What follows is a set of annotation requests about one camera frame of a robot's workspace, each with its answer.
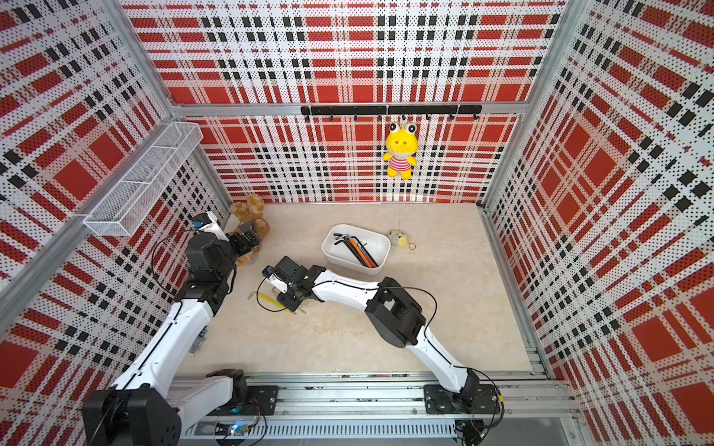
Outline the yellow hex key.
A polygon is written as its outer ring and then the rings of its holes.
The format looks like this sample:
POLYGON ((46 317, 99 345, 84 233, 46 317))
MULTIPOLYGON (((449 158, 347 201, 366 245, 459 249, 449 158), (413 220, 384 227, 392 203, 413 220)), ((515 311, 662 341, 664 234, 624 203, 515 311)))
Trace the yellow hex key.
POLYGON ((277 301, 275 301, 274 299, 272 299, 272 298, 270 298, 270 297, 267 297, 267 295, 259 294, 259 293, 257 293, 257 292, 251 293, 251 294, 247 297, 247 299, 250 300, 251 298, 254 298, 254 297, 259 297, 260 299, 262 299, 262 300, 264 300, 264 301, 266 301, 266 302, 269 302, 269 303, 273 304, 273 306, 275 306, 275 307, 277 307, 277 308, 280 308, 281 310, 284 308, 281 304, 279 304, 279 303, 278 303, 277 301))

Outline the long black hex key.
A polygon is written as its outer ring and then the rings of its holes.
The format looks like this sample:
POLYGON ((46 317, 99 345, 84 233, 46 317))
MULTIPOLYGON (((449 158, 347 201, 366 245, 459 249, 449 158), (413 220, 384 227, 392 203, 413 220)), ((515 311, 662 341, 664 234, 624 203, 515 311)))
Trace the long black hex key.
POLYGON ((355 254, 351 250, 350 244, 348 243, 348 239, 351 236, 342 233, 334 233, 333 236, 335 238, 334 245, 344 245, 348 249, 348 251, 355 257, 355 259, 364 267, 364 265, 360 262, 360 259, 355 256, 355 254))

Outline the orange hex key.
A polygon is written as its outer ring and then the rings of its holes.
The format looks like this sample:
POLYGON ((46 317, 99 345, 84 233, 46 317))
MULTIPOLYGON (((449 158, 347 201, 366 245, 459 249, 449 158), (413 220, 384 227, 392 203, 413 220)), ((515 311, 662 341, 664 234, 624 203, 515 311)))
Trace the orange hex key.
POLYGON ((374 258, 367 252, 364 245, 356 238, 351 236, 348 239, 348 243, 351 246, 351 250, 360 259, 360 262, 369 269, 377 269, 379 265, 375 262, 374 258))

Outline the white plastic storage box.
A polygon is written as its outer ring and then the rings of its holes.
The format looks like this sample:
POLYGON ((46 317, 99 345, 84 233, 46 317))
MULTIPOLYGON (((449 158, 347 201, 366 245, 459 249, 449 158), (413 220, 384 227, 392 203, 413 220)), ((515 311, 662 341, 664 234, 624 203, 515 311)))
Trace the white plastic storage box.
POLYGON ((387 236, 348 224, 334 226, 322 244, 323 254, 331 264, 367 275, 382 271, 391 248, 387 236))

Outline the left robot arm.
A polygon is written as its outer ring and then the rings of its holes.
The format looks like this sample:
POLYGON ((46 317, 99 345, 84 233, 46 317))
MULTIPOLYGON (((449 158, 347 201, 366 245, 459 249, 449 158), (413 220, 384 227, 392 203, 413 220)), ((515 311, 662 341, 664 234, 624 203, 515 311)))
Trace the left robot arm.
POLYGON ((149 345, 105 390, 82 406, 89 445, 175 445, 182 432, 234 397, 234 378, 206 379, 177 403, 167 394, 195 339, 232 292, 236 262, 260 245, 254 229, 199 230, 189 241, 189 275, 149 345))

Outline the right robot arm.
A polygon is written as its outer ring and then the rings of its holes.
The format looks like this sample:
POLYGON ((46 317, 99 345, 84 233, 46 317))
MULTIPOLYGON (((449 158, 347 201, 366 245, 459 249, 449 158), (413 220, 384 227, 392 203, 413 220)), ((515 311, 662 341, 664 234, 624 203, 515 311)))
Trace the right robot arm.
POLYGON ((379 336, 397 349, 412 352, 437 378, 424 387, 428 414, 484 414, 498 420, 504 401, 486 374, 459 362, 431 332, 431 321, 410 295, 414 290, 386 277, 363 282, 337 275, 321 266, 306 269, 288 256, 262 271, 275 289, 278 303, 289 311, 306 300, 345 305, 366 314, 379 336))

